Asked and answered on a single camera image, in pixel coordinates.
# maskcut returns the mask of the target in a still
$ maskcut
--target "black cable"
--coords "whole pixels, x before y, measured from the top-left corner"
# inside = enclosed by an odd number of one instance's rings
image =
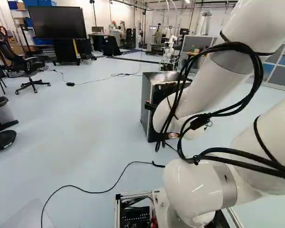
[[[167,133],[169,125],[170,125],[173,117],[175,116],[175,112],[176,112],[177,107],[179,105],[179,102],[181,100],[182,92],[183,92],[183,90],[185,88],[185,81],[187,80],[188,74],[190,72],[191,67],[193,66],[194,61],[196,61],[202,55],[206,55],[206,54],[212,53],[212,52],[227,51],[227,50],[234,50],[234,51],[237,51],[237,52],[248,54],[250,56],[252,64],[253,64],[253,67],[254,67],[254,75],[255,75],[251,91],[249,92],[249,94],[247,96],[245,96],[242,100],[240,100],[236,104],[233,104],[233,105],[231,105],[229,107],[220,109],[220,110],[218,110],[216,112],[213,112],[213,113],[200,114],[200,115],[197,115],[197,116],[189,118],[184,123],[182,129],[192,119],[196,118],[196,119],[198,119],[200,121],[201,118],[204,118],[203,119],[203,121],[205,122],[204,125],[206,125],[210,121],[210,118],[212,118],[212,117],[223,117],[223,116],[234,115],[234,114],[237,114],[237,113],[241,112],[248,105],[248,103],[251,101],[251,99],[253,98],[254,94],[259,89],[259,87],[260,87],[260,85],[261,85],[261,83],[263,81],[264,70],[263,70],[262,62],[261,62],[258,54],[255,53],[246,44],[243,44],[243,43],[240,43],[240,42],[228,42],[228,43],[219,44],[219,45],[210,47],[210,48],[208,48],[208,49],[198,53],[195,56],[190,57],[189,60],[186,62],[186,64],[181,69],[180,76],[178,78],[177,85],[176,85],[174,102],[173,102],[172,108],[170,109],[170,112],[169,112],[169,114],[168,114],[168,116],[166,118],[166,121],[164,122],[164,124],[162,126],[162,129],[161,129],[160,133],[163,133],[163,134]],[[165,140],[157,141],[156,146],[155,146],[155,151],[156,152],[159,150],[161,142],[162,142],[162,146],[163,147],[165,146]]]
[[[168,144],[167,142],[166,142],[166,145],[167,146],[169,146],[171,149],[173,149],[174,151],[176,151],[177,152],[177,150],[176,149],[174,149],[170,144]]]
[[[138,71],[136,73],[119,73],[119,74],[111,74],[109,77],[106,77],[106,78],[102,78],[102,79],[98,79],[98,80],[93,80],[93,81],[87,81],[87,82],[83,82],[83,83],[74,83],[75,85],[84,85],[84,84],[88,84],[88,83],[92,83],[92,82],[99,82],[99,81],[105,81],[107,79],[110,79],[112,77],[126,77],[126,76],[130,76],[130,75],[133,75],[133,76],[142,76],[142,75],[137,75],[139,73],[139,71],[141,70],[141,66],[142,66],[142,57],[143,57],[143,50],[141,50],[141,61],[140,61],[140,64],[139,64],[139,68],[138,68]],[[62,74],[62,81],[64,81],[65,83],[68,83],[68,81],[65,80],[65,75],[60,72],[60,71],[57,71],[55,69],[50,69],[50,70],[41,70],[40,72],[43,72],[43,71],[54,71],[56,73],[60,73]]]
[[[129,165],[133,164],[133,163],[142,163],[142,164],[150,164],[150,165],[153,165],[155,167],[158,167],[158,168],[164,168],[165,166],[164,165],[158,165],[158,164],[155,164],[154,161],[152,162],[143,162],[143,161],[133,161],[133,162],[130,162],[129,164],[127,164],[127,166],[124,168],[122,174],[120,174],[118,180],[116,181],[116,183],[110,187],[108,190],[105,190],[105,191],[95,191],[95,192],[92,192],[92,191],[86,191],[86,190],[83,190],[81,189],[80,187],[77,187],[77,186],[74,186],[74,185],[65,185],[65,186],[62,186],[60,187],[59,189],[57,189],[56,191],[54,191],[50,196],[49,198],[47,199],[46,203],[43,205],[43,208],[42,208],[42,212],[41,212],[41,220],[40,220],[40,223],[41,223],[41,228],[43,228],[43,214],[44,214],[44,210],[46,208],[46,205],[47,203],[49,202],[49,200],[52,198],[52,196],[57,193],[58,191],[60,191],[61,189],[64,189],[64,188],[67,188],[67,187],[72,187],[72,188],[75,188],[75,189],[78,189],[82,192],[85,192],[85,193],[89,193],[89,194],[102,194],[102,193],[106,193],[106,192],[109,192],[111,191],[116,185],[117,183],[119,182],[119,180],[121,179],[122,175],[124,174],[125,170],[128,168]]]
[[[181,133],[179,134],[179,141],[178,141],[178,145],[177,145],[178,146],[177,151],[178,151],[179,157],[181,159],[183,159],[184,161],[186,161],[187,163],[190,163],[190,164],[194,163],[195,165],[198,165],[200,160],[210,160],[210,161],[221,162],[224,164],[230,164],[230,165],[242,167],[245,169],[249,169],[249,170],[253,170],[253,171],[257,171],[257,172],[264,173],[267,175],[271,175],[271,176],[275,176],[275,177],[285,179],[285,166],[283,166],[281,163],[279,163],[277,161],[277,159],[274,158],[274,156],[270,153],[270,151],[265,146],[264,142],[262,141],[262,139],[258,133],[258,129],[257,129],[258,118],[259,117],[257,117],[254,121],[255,135],[256,135],[256,138],[257,138],[259,144],[263,148],[264,152],[267,154],[267,156],[270,159],[266,159],[266,158],[260,157],[258,155],[255,155],[255,154],[248,153],[248,152],[244,152],[244,151],[240,151],[240,150],[236,150],[236,149],[231,149],[231,148],[223,148],[223,147],[209,148],[209,149],[204,150],[199,155],[195,155],[192,158],[186,158],[182,152],[181,140],[182,140],[183,136],[185,135],[185,133],[188,130],[190,130],[190,127],[188,127],[185,131],[183,131],[185,124],[183,125],[183,127],[181,129]],[[216,152],[227,153],[227,154],[232,154],[235,156],[243,157],[243,158],[258,162],[260,164],[263,164],[267,167],[271,167],[271,168],[258,166],[258,165],[254,165],[254,164],[249,164],[246,162],[232,160],[232,159],[228,159],[228,158],[221,158],[221,157],[217,157],[217,156],[208,156],[208,154],[213,154]]]
[[[140,60],[140,63],[139,63],[139,68],[138,68],[136,73],[133,73],[133,74],[131,74],[131,73],[119,73],[119,74],[111,74],[111,76],[121,76],[121,77],[124,77],[124,76],[138,74],[138,72],[141,70],[141,67],[142,67],[142,59],[143,59],[143,49],[141,49],[141,60]]]

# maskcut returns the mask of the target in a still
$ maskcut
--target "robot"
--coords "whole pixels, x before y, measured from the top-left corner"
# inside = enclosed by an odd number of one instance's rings
[[[170,36],[168,42],[165,42],[167,47],[164,49],[161,61],[159,62],[159,71],[175,70],[178,61],[178,54],[174,54],[174,42],[177,41],[177,37],[174,35]]]
[[[285,42],[285,0],[238,1],[216,44],[226,40],[244,43],[262,60],[268,58]],[[172,119],[168,132],[179,133],[185,120],[219,104],[252,73],[247,54],[236,51],[209,54],[194,82],[184,89],[175,112],[178,118]],[[174,97],[175,94],[168,97],[170,103]],[[170,106],[164,99],[153,116],[157,132],[169,112]],[[202,131],[203,127],[190,130],[184,137],[194,139]],[[264,145],[270,155],[285,166],[285,100],[256,119],[233,140],[231,148],[268,159]],[[267,167],[234,155],[219,156]],[[156,211],[160,228],[203,228],[213,220],[216,210],[267,195],[285,195],[285,179],[217,161],[202,160],[195,165],[181,159],[173,160],[164,170],[164,183],[164,189],[153,192],[164,207]]]

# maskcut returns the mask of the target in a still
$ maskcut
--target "floor cable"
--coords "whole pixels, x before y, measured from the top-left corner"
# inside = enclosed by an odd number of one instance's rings
[[[93,191],[86,191],[86,190],[84,190],[84,189],[82,189],[82,188],[80,188],[80,187],[77,187],[77,186],[75,186],[75,185],[64,185],[64,186],[58,188],[56,191],[54,191],[54,192],[49,196],[49,198],[47,199],[46,203],[43,205],[42,212],[41,212],[41,219],[40,219],[41,228],[43,228],[43,214],[44,214],[44,210],[45,210],[45,208],[46,208],[46,206],[47,206],[49,200],[50,200],[58,191],[60,191],[61,189],[64,189],[64,188],[75,188],[75,189],[77,189],[77,190],[80,190],[80,191],[82,191],[82,192],[84,192],[84,193],[88,193],[88,194],[102,194],[102,193],[109,192],[109,191],[111,191],[111,190],[117,185],[117,183],[119,182],[119,180],[120,180],[121,177],[123,176],[123,174],[124,174],[124,172],[126,171],[126,169],[127,169],[131,164],[133,164],[133,163],[150,164],[150,165],[155,166],[155,167],[158,167],[158,168],[164,168],[164,167],[165,167],[164,165],[158,165],[158,164],[154,163],[154,161],[152,161],[152,162],[143,162],[143,161],[133,161],[133,162],[130,162],[130,163],[127,164],[127,166],[124,168],[123,172],[120,174],[120,176],[119,176],[119,178],[117,179],[116,183],[115,183],[112,187],[110,187],[109,189],[104,190],[104,191],[94,191],[94,192],[93,192]]]

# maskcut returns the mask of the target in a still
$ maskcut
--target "cable clip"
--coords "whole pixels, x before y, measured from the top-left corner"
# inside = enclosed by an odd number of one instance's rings
[[[194,162],[195,165],[198,165],[199,162],[200,162],[199,159],[198,159],[198,160],[196,159],[197,157],[198,157],[197,155],[194,155],[194,156],[193,156],[193,162]]]
[[[206,128],[209,127],[207,124],[210,122],[210,113],[208,114],[201,114],[199,117],[194,119],[190,123],[190,129],[196,130],[199,129],[200,127],[206,125]]]

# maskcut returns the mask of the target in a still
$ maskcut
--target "large monitor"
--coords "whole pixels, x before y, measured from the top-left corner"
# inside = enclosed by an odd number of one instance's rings
[[[80,7],[28,7],[37,38],[85,39],[86,28]]]

